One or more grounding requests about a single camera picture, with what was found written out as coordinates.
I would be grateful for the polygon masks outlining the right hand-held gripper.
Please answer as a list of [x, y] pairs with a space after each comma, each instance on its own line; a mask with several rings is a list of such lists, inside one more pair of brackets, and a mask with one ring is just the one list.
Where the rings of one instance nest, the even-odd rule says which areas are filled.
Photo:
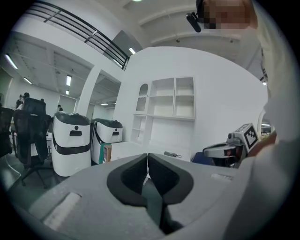
[[228, 134], [226, 143], [218, 143], [203, 149], [204, 156], [212, 158], [215, 165], [238, 168], [243, 159], [258, 143], [258, 135], [252, 123], [244, 124]]

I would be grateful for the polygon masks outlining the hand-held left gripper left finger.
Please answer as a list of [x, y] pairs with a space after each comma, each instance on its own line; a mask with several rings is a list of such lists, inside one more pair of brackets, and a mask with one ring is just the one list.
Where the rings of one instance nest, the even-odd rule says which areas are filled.
[[146, 166], [146, 154], [85, 168], [44, 193], [29, 210], [15, 210], [40, 240], [162, 239], [145, 206], [123, 204], [107, 186], [111, 171], [136, 163]]

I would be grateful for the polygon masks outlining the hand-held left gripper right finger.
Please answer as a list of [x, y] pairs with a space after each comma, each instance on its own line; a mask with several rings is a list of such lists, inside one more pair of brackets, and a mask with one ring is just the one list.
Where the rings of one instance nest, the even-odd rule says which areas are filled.
[[224, 236], [232, 212], [224, 199], [236, 169], [148, 154], [148, 173], [160, 194], [161, 226], [150, 236]]

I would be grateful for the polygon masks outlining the person's right hand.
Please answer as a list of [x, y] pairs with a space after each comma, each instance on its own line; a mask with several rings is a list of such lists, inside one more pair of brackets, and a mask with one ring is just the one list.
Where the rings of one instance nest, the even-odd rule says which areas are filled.
[[277, 133], [272, 132], [266, 139], [260, 141], [253, 147], [253, 149], [248, 153], [248, 157], [255, 157], [263, 148], [273, 145], [276, 142]]

